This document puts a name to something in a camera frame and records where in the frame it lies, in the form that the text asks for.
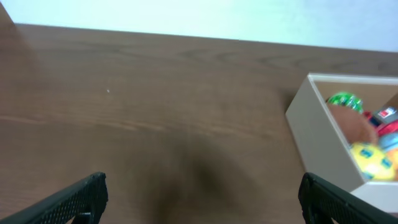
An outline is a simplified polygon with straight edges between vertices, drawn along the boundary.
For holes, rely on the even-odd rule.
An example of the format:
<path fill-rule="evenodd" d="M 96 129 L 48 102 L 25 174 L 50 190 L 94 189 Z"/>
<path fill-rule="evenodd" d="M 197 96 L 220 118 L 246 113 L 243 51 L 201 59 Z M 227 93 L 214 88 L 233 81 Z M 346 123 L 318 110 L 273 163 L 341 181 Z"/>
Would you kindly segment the green round toy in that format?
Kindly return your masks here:
<path fill-rule="evenodd" d="M 338 105 L 348 107 L 359 114 L 363 113 L 363 100 L 358 98 L 353 93 L 338 92 L 326 99 L 326 102 L 331 105 Z"/>

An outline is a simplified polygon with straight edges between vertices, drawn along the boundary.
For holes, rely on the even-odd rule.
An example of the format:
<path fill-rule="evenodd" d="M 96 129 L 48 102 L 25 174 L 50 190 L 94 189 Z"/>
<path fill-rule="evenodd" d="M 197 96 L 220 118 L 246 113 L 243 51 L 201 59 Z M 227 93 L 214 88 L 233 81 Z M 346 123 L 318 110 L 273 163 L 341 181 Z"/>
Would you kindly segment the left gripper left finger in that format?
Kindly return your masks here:
<path fill-rule="evenodd" d="M 94 174 L 1 220 L 1 224 L 100 222 L 108 202 L 106 174 Z"/>

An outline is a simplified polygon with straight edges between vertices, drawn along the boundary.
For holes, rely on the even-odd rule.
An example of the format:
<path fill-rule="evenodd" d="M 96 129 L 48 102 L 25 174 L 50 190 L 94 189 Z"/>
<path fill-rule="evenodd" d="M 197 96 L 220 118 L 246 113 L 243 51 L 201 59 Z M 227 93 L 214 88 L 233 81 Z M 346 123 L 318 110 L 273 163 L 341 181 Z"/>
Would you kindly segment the brown plush capybara toy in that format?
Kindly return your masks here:
<path fill-rule="evenodd" d="M 378 143 L 379 137 L 375 127 L 362 114 L 345 106 L 327 104 L 326 107 L 348 144 Z"/>

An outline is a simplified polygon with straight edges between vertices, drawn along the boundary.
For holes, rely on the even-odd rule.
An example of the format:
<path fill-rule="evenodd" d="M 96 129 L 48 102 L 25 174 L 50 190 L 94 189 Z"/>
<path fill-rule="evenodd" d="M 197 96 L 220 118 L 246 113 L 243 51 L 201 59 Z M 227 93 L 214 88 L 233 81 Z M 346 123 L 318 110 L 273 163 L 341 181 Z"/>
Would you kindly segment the yellow ball with blue letters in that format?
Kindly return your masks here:
<path fill-rule="evenodd" d="M 395 165 L 379 146 L 355 142 L 349 151 L 368 180 L 391 181 L 395 179 Z"/>

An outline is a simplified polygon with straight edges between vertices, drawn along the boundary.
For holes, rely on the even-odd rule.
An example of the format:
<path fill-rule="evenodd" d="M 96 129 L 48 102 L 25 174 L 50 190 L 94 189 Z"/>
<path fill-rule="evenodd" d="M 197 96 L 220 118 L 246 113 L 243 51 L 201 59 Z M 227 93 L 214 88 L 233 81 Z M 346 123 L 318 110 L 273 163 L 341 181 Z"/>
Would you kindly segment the red toy fire truck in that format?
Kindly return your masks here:
<path fill-rule="evenodd" d="M 384 107 L 381 110 L 365 111 L 363 115 L 374 126 L 379 137 L 397 132 L 397 109 Z"/>

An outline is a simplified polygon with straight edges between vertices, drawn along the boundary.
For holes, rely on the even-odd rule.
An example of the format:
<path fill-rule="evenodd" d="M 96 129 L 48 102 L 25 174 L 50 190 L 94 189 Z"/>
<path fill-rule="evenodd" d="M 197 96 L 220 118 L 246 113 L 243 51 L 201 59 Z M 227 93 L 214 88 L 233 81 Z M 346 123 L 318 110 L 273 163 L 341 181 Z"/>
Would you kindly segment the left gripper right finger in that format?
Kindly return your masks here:
<path fill-rule="evenodd" d="M 302 177 L 298 200 L 306 224 L 397 224 L 397 217 L 311 172 Z"/>

